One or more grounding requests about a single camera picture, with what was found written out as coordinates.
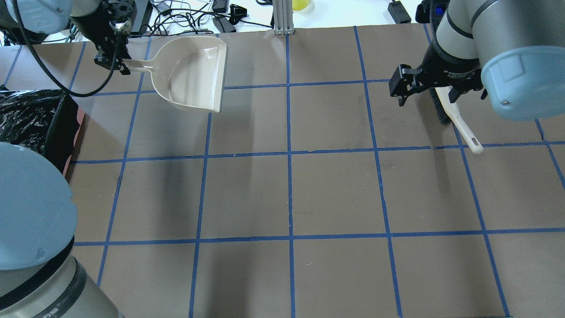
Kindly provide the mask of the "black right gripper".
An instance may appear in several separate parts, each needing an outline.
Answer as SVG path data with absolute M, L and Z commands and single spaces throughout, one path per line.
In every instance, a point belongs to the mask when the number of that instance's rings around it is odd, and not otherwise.
M 407 98 L 432 88 L 451 87 L 448 91 L 450 103 L 470 91 L 484 89 L 482 71 L 478 60 L 445 59 L 435 49 L 428 49 L 418 67 L 400 64 L 391 76 L 388 89 L 390 97 L 397 98 L 403 106 Z

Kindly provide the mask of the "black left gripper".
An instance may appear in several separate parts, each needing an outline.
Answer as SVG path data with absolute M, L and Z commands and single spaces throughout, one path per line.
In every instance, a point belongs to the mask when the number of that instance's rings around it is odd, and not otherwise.
M 131 74 L 124 59 L 129 60 L 127 42 L 115 42 L 122 36 L 131 33 L 132 20 L 137 13 L 135 0 L 99 0 L 95 11 L 86 16 L 86 38 L 96 47 L 94 63 L 107 70 L 119 71 L 121 74 Z

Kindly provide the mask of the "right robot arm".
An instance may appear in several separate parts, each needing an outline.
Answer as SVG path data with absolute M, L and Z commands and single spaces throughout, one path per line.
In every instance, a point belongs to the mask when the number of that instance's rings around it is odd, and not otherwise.
M 424 0 L 418 22 L 433 38 L 418 67 L 400 64 L 390 96 L 407 97 L 451 86 L 451 102 L 483 90 L 492 109 L 513 121 L 564 113 L 562 0 Z

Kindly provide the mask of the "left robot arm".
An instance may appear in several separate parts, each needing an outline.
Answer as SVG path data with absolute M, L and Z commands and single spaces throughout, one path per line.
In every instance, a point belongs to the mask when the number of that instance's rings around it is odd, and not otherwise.
M 129 74 L 129 0 L 7 0 L 23 44 L 58 89 L 1 88 L 1 316 L 3 318 L 121 318 L 123 314 L 72 255 L 77 207 L 65 179 L 82 115 L 46 68 L 29 33 L 55 34 L 72 21 L 98 45 L 100 63 Z

